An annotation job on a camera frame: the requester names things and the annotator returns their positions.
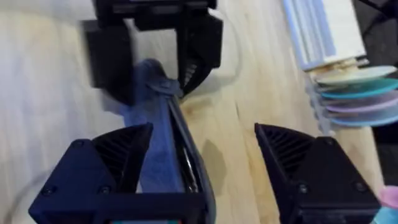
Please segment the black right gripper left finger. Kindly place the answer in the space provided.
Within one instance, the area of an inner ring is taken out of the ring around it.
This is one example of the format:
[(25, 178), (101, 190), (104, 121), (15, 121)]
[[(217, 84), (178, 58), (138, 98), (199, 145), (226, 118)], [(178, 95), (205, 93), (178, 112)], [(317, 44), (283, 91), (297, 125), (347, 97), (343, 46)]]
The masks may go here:
[(152, 136), (150, 123), (77, 139), (32, 205), (37, 223), (110, 223), (145, 219), (132, 200)]

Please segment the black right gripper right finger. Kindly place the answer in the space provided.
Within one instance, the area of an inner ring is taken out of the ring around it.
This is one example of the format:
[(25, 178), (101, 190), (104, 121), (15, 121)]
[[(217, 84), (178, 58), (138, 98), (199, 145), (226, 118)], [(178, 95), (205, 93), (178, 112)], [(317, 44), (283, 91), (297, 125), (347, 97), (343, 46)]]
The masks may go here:
[(381, 204), (332, 137), (254, 125), (281, 223), (371, 223)]

